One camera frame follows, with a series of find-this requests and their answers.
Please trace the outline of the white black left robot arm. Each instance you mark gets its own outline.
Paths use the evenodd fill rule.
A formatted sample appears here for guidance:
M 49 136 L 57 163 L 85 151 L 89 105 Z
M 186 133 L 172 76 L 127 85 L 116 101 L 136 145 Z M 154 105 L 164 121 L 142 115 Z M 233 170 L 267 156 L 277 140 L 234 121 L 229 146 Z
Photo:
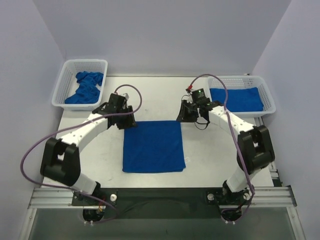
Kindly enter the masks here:
M 112 93 L 109 101 L 94 109 L 76 130 L 49 138 L 44 147 L 40 174 L 76 191 L 98 197 L 101 185 L 81 172 L 81 151 L 100 133 L 116 125 L 119 130 L 136 127 L 127 93 Z

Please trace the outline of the blue towel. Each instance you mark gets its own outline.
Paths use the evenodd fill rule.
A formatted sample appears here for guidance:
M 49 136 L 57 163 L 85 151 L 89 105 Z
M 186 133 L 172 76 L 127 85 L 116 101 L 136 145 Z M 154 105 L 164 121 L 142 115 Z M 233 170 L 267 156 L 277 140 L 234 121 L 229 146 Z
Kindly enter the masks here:
M 224 105 L 226 99 L 225 89 L 210 88 L 212 101 L 219 101 Z M 231 112 L 262 112 L 264 105 L 260 99 L 257 87 L 246 89 L 228 89 L 226 108 Z
M 122 171 L 135 174 L 182 172 L 186 168 L 181 124 L 139 121 L 124 130 Z

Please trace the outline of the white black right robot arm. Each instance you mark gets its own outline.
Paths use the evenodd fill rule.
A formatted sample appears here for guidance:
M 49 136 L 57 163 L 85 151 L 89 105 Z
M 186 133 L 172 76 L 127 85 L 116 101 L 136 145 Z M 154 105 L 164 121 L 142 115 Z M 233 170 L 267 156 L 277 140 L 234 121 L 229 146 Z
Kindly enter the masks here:
M 269 129 L 265 125 L 256 126 L 230 112 L 218 101 L 202 105 L 181 101 L 177 121 L 196 123 L 198 118 L 220 127 L 230 133 L 235 148 L 238 167 L 223 184 L 229 193 L 238 193 L 249 187 L 254 193 L 253 177 L 275 161 L 275 152 Z

